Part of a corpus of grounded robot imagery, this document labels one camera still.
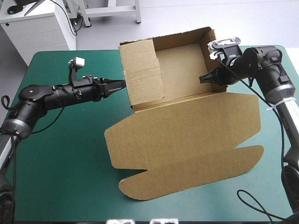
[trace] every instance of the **white cabinet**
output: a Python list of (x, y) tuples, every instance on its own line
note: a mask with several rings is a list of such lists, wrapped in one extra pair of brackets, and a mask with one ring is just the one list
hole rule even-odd
[[(56, 0), (63, 9), (62, 0)], [(27, 16), (22, 12), (9, 15), (8, 7), (14, 1), (4, 0), (0, 10), (0, 24), (27, 65), (39, 51), (76, 50), (76, 37), (71, 33), (62, 9), (51, 1), (45, 1)]]

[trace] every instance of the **cardboard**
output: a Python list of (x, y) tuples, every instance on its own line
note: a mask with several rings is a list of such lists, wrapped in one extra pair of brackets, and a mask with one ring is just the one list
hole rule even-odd
[(200, 84), (210, 60), (211, 28), (120, 45), (135, 113), (105, 132), (113, 167), (146, 170), (121, 180), (120, 190), (152, 199), (249, 171), (262, 146), (236, 148), (258, 133), (258, 99)]

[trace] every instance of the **cable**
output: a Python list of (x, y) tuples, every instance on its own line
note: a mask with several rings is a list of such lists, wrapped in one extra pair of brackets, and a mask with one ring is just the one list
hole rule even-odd
[[(254, 207), (254, 206), (252, 206), (251, 204), (249, 204), (249, 203), (247, 203), (246, 201), (244, 201), (244, 199), (240, 196), (240, 192), (244, 192), (245, 194), (247, 194), (247, 195), (249, 195), (261, 208), (262, 208), (262, 210), (260, 210), (260, 209), (258, 209), (258, 208), (256, 208), (256, 207)], [(238, 198), (240, 199), (240, 201), (241, 202), (243, 202), (245, 205), (247, 205), (248, 207), (250, 207), (250, 208), (252, 208), (252, 209), (254, 209), (254, 210), (256, 210), (256, 211), (258, 211), (258, 212), (261, 212), (261, 213), (263, 213), (263, 214), (266, 214), (267, 216), (268, 216), (268, 218), (269, 218), (269, 220), (270, 220), (270, 222), (273, 224), (273, 220), (272, 220), (272, 218), (271, 217), (274, 217), (274, 218), (278, 218), (278, 219), (280, 219), (280, 220), (283, 220), (283, 221), (287, 221), (287, 222), (289, 222), (289, 223), (292, 223), (290, 220), (287, 220), (286, 218), (282, 218), (282, 217), (280, 217), (280, 216), (276, 216), (276, 215), (273, 215), (273, 214), (271, 214), (271, 213), (269, 213), (269, 212), (267, 212), (267, 210), (260, 204), (260, 202), (252, 195), (252, 194), (250, 194), (249, 192), (247, 192), (247, 191), (245, 191), (245, 190), (243, 190), (243, 189), (240, 189), (240, 190), (237, 190), (237, 196), (238, 196)]]
[(74, 36), (77, 36), (77, 35), (78, 35), (78, 34), (77, 34), (77, 30), (75, 30), (74, 26), (71, 24), (71, 22), (70, 22), (70, 20), (69, 20), (69, 17), (67, 16), (65, 10), (61, 7), (61, 5), (59, 5), (59, 4), (58, 4), (57, 2), (55, 2), (54, 0), (50, 0), (50, 1), (53, 2), (53, 3), (55, 3), (56, 5), (58, 5), (58, 6), (61, 8), (61, 10), (63, 11), (63, 13), (65, 14), (65, 17), (66, 17), (66, 19), (67, 19), (67, 22), (69, 23), (69, 27), (70, 27), (71, 33), (72, 33)]
[[(220, 59), (218, 59), (218, 58), (216, 58), (216, 61), (218, 61), (222, 66), (224, 66), (230, 73), (232, 73), (239, 81), (241, 81), (247, 88), (249, 88), (252, 92), (254, 92), (264, 103), (266, 103), (266, 105), (268, 105), (269, 107), (271, 107), (271, 105), (270, 105), (270, 103), (268, 103), (257, 91), (255, 91), (252, 87), (250, 87), (246, 82), (244, 82), (237, 74), (235, 74), (226, 64), (224, 64)], [(276, 110), (272, 110), (274, 113), (275, 113), (275, 115), (276, 115), (276, 117), (277, 117), (277, 119), (279, 120), (279, 124), (280, 124), (280, 128), (281, 128), (281, 138), (282, 138), (282, 140), (281, 140), (281, 143), (282, 143), (282, 146), (281, 146), (281, 169), (282, 169), (282, 178), (285, 180), (285, 184), (286, 184), (286, 186), (287, 186), (287, 188), (289, 189), (289, 192), (290, 192), (290, 194), (291, 194), (291, 196), (292, 196), (292, 199), (293, 199), (293, 201), (296, 201), (295, 200), (295, 198), (294, 198), (294, 196), (292, 195), (292, 193), (291, 193), (291, 191), (290, 191), (290, 187), (289, 187), (289, 185), (288, 185), (288, 183), (287, 183), (287, 181), (286, 181), (286, 177), (285, 177), (285, 171), (284, 171), (284, 154), (285, 154), (285, 133), (284, 133), (284, 126), (283, 126), (283, 122), (282, 122), (282, 120), (281, 120), (281, 118), (280, 118), (280, 116), (279, 116), (279, 114), (278, 114), (278, 112), (276, 111)], [(271, 214), (270, 213), (268, 213), (268, 212), (264, 212), (264, 211), (262, 211), (262, 210), (259, 210), (259, 209), (257, 209), (257, 208), (255, 208), (255, 207), (253, 207), (252, 205), (250, 205), (250, 204), (248, 204), (248, 203), (246, 203), (244, 200), (241, 200), (243, 203), (245, 203), (247, 206), (249, 206), (249, 207), (251, 207), (252, 209), (254, 209), (254, 210), (257, 210), (257, 211), (259, 211), (259, 212), (262, 212), (263, 214), (266, 214), (266, 215), (268, 215), (268, 217), (269, 216), (271, 216)]]
[(15, 109), (14, 107), (9, 107), (9, 103), (10, 103), (10, 99), (9, 96), (5, 95), (1, 97), (1, 104), (2, 106), (8, 110), (8, 111), (14, 111), (14, 115), (17, 116), (18, 115), (18, 111), (17, 109)]
[(15, 148), (15, 143), (14, 143), (14, 136), (16, 136), (17, 140), (20, 142), (21, 137), (19, 136), (18, 133), (9, 131), (5, 128), (0, 127), (0, 133), (2, 134), (9, 134), (10, 139), (11, 139), (11, 146), (12, 146), (12, 155), (14, 157), (14, 170), (13, 170), (13, 191), (12, 191), (12, 200), (11, 200), (11, 205), (10, 205), (10, 212), (9, 212), (9, 223), (13, 223), (13, 211), (14, 211), (14, 201), (15, 201), (15, 189), (16, 189), (16, 167), (17, 167), (17, 156), (16, 156), (16, 148)]
[(64, 111), (64, 107), (61, 109), (61, 111), (59, 112), (59, 114), (57, 115), (57, 117), (52, 121), (52, 123), (50, 123), (48, 126), (44, 127), (44, 128), (41, 129), (41, 130), (38, 130), (38, 131), (36, 131), (36, 132), (31, 132), (31, 134), (40, 133), (40, 132), (46, 130), (47, 128), (51, 127), (51, 126), (57, 121), (57, 119), (58, 119), (59, 116), (61, 115), (62, 111)]
[(10, 223), (12, 224), (13, 221), (13, 210), (14, 210), (14, 198), (15, 198), (15, 188), (16, 188), (16, 182), (17, 182), (17, 153), (16, 153), (16, 148), (15, 148), (15, 144), (14, 144), (14, 135), (11, 134), (10, 136), (11, 139), (11, 144), (12, 144), (12, 148), (13, 148), (13, 154), (14, 154), (14, 177), (13, 177), (13, 193), (12, 193), (12, 199), (11, 199), (11, 206), (10, 206), (10, 213), (9, 213), (9, 220)]
[(79, 27), (79, 29), (77, 29), (77, 30), (76, 30), (76, 32), (78, 32), (78, 31), (81, 29), (81, 27), (82, 27), (82, 24), (83, 24), (83, 20), (84, 20), (84, 18), (82, 17), (82, 20), (81, 20), (80, 27)]

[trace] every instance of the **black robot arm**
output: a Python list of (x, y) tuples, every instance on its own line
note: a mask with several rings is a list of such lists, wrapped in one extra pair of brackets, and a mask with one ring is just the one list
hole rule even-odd
[(291, 143), (283, 161), (288, 165), (283, 166), (282, 183), (294, 215), (282, 223), (299, 223), (299, 107), (293, 97), (295, 87), (281, 64), (283, 55), (278, 48), (253, 47), (242, 54), (239, 43), (237, 37), (210, 42), (210, 57), (221, 65), (199, 79), (201, 83), (231, 85), (248, 78), (249, 87), (256, 80), (265, 102), (274, 105), (271, 109), (277, 110)]
[(15, 133), (15, 146), (30, 136), (37, 121), (47, 111), (88, 101), (100, 101), (126, 87), (124, 80), (110, 80), (90, 75), (77, 79), (76, 72), (84, 66), (84, 59), (69, 61), (69, 83), (59, 85), (30, 85), (21, 90), (19, 101), (4, 120), (0, 138), (0, 175), (5, 175), (12, 157), (9, 133)]

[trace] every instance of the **green table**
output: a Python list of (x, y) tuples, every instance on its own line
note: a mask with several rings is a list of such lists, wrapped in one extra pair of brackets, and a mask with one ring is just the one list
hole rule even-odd
[[(299, 78), (285, 49), (279, 48), (284, 54), (284, 67), (299, 87)], [(117, 50), (39, 52), (32, 59), (20, 89), (29, 84), (67, 83), (67, 63), (75, 56), (85, 58), (85, 67), (78, 77), (90, 74), (123, 79)], [(228, 91), (250, 93), (241, 83), (230, 86)], [(59, 109), (49, 111), (36, 130), (49, 124), (58, 113)], [(266, 221), (265, 215), (239, 201), (236, 191), (241, 188), (255, 195), (271, 213), (283, 217), (292, 213), (280, 182), (279, 124), (262, 102), (262, 130), (242, 143), (264, 146), (264, 155), (252, 170), (149, 201), (133, 200), (119, 191), (119, 181), (138, 171), (114, 169), (104, 138), (108, 127), (132, 113), (124, 89), (101, 102), (66, 107), (51, 128), (24, 140), (17, 155), (16, 220), (146, 221), (177, 217), (182, 221)]]

